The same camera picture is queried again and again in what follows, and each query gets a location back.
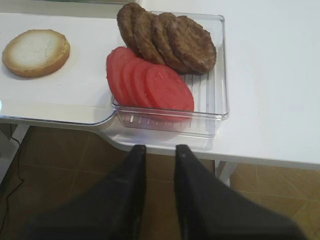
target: table leg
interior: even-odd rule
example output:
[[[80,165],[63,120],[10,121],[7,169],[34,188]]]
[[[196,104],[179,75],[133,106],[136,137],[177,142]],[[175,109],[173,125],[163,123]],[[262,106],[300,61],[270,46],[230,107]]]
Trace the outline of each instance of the table leg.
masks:
[[[29,125],[27,124],[19,124],[13,132],[12,137],[22,143],[28,128]],[[0,131],[0,184],[4,179],[18,149],[18,143],[12,138],[8,139]]]
[[[230,186],[230,176],[236,170],[238,163],[235,162],[226,162],[226,161],[217,161],[215,167],[215,175],[220,181]]]

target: tomato slice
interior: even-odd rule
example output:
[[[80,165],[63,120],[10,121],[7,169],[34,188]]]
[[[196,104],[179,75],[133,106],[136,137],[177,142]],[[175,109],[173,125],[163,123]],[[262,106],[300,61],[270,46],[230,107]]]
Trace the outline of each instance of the tomato slice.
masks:
[[[153,65],[146,71],[145,92],[151,104],[160,109],[192,112],[194,97],[183,79],[166,65]]]
[[[145,79],[147,74],[147,69],[153,66],[152,63],[148,61],[139,62],[134,70],[133,77],[131,78],[132,92],[135,99],[140,107],[151,108],[151,104],[145,90]]]
[[[144,62],[144,60],[142,58],[139,58],[139,57],[131,58],[122,70],[121,87],[123,89],[124,95],[130,101],[128,103],[129,106],[138,106],[139,105],[137,98],[132,90],[133,87],[132,87],[131,82],[132,82],[132,78],[133,78],[134,69],[135,69],[136,65],[138,65],[141,62]]]
[[[125,64],[132,58],[136,58],[135,53],[127,47],[117,47],[106,59],[107,80],[110,90],[120,105],[128,105],[130,100],[124,94],[121,87],[121,74]]]

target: hamburger patty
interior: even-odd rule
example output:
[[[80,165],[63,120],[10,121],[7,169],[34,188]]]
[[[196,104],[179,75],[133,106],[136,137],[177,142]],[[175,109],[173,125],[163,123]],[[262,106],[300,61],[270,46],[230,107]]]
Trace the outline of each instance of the hamburger patty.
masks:
[[[168,66],[181,73],[189,73],[191,69],[177,58],[169,44],[167,27],[175,19],[176,16],[169,12],[156,16],[152,22],[152,40]]]
[[[146,10],[137,3],[132,2],[124,5],[116,15],[116,21],[124,43],[138,56],[140,54],[134,37],[134,26],[135,18],[141,12],[146,12]]]
[[[215,66],[217,51],[210,33],[192,19],[176,17],[168,25],[167,35],[175,55],[194,71],[204,74]]]
[[[142,57],[153,64],[165,64],[163,57],[158,52],[152,41],[151,29],[155,14],[142,11],[135,18],[133,35],[136,46]]]

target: white table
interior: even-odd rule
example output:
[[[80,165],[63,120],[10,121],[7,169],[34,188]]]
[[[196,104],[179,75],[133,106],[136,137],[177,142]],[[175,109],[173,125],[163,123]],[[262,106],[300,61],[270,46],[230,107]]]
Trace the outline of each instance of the white table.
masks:
[[[318,1],[141,0],[140,4],[150,11],[225,17],[230,116],[213,139],[125,128],[117,118],[110,127],[96,129],[98,134],[123,150],[142,143],[148,152],[164,155],[174,155],[176,144],[188,142],[199,158],[224,162],[218,170],[224,181],[236,163],[320,169]],[[0,12],[108,17],[117,8],[0,0]]]

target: clear plastic tray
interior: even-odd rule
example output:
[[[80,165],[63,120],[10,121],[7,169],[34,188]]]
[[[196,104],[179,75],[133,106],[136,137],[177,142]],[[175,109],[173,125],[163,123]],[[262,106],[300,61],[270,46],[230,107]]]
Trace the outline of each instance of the clear plastic tray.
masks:
[[[217,51],[217,62],[213,70],[203,75],[184,75],[182,78],[194,97],[194,112],[157,108],[122,106],[113,98],[112,105],[117,115],[128,128],[173,131],[186,135],[212,137],[219,122],[229,116],[227,66],[225,46],[225,20],[221,15],[174,13],[188,16],[210,32]],[[184,117],[172,122],[169,117]]]

